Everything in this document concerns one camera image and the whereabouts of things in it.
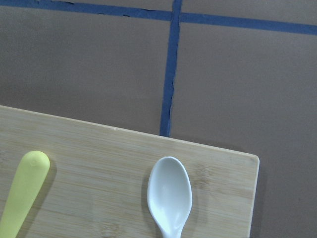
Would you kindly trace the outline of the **bamboo cutting board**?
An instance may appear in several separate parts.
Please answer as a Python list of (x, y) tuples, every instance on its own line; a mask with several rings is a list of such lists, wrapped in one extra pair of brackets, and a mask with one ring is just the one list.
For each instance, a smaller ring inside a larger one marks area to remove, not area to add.
[(0, 108), (0, 203), (21, 158), (42, 151), (51, 167), (20, 238), (158, 238), (147, 183), (162, 157), (186, 168), (193, 206), (184, 238), (250, 235), (255, 155), (26, 110)]

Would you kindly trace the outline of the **yellow plastic knife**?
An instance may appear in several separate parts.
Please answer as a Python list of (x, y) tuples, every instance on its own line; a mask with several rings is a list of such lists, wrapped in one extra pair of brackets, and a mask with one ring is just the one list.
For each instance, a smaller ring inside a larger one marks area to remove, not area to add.
[(43, 186), (49, 169), (50, 160), (41, 151), (30, 151), (22, 157), (0, 220), (2, 238), (15, 238), (18, 235)]

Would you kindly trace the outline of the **white plastic spoon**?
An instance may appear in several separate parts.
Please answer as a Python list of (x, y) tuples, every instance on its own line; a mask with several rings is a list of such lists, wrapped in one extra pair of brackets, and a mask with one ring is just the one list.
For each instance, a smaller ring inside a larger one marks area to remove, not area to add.
[(179, 238), (192, 208), (188, 173), (175, 157), (163, 157), (152, 168), (147, 188), (150, 214), (164, 238)]

